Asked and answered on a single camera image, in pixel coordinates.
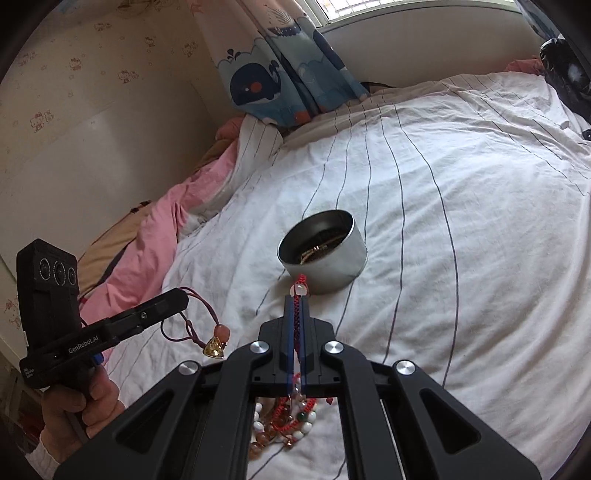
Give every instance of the orange bead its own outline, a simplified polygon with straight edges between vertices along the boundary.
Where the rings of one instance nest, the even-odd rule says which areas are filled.
[[[265,425],[265,434],[270,439],[274,439],[277,436],[277,430],[275,430],[270,424],[268,424],[268,425]]]
[[[213,336],[220,339],[220,342],[227,343],[230,339],[230,329],[225,325],[219,324],[213,329]]]
[[[266,447],[267,445],[269,445],[271,439],[263,432],[259,432],[255,435],[255,439],[257,441],[257,443],[260,443],[261,445],[263,445],[263,447]]]
[[[248,458],[255,460],[261,456],[263,446],[258,442],[252,442],[248,448]]]

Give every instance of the pink bedding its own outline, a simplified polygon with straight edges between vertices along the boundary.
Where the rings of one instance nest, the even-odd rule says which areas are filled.
[[[80,309],[88,324],[160,294],[176,252],[177,233],[187,222],[187,211],[212,200],[232,174],[242,121],[234,118],[218,130],[216,140],[233,140],[220,158],[172,187],[156,202],[111,276]]]
[[[543,75],[544,70],[544,64],[540,59],[513,60],[505,69],[506,72],[521,72],[530,75]]]

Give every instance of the camera lens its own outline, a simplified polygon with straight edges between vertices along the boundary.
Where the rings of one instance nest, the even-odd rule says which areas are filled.
[[[64,268],[64,264],[61,262],[56,262],[53,265],[53,274],[56,278],[56,282],[58,285],[63,285],[66,283],[66,269]]]
[[[70,285],[76,285],[76,272],[72,267],[68,268],[68,281]]]
[[[49,277],[51,277],[51,268],[46,258],[43,258],[39,263],[39,273],[43,280],[49,280]]]

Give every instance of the metal tin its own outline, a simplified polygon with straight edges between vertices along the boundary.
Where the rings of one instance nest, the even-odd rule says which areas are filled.
[[[291,278],[307,277],[311,294],[324,294],[349,285],[368,259],[353,215],[327,210],[305,218],[283,238],[277,257]]]

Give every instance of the triangular charm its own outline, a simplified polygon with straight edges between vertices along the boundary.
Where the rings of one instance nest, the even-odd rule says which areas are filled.
[[[203,354],[211,358],[223,358],[223,347],[220,339],[212,337],[203,349]]]

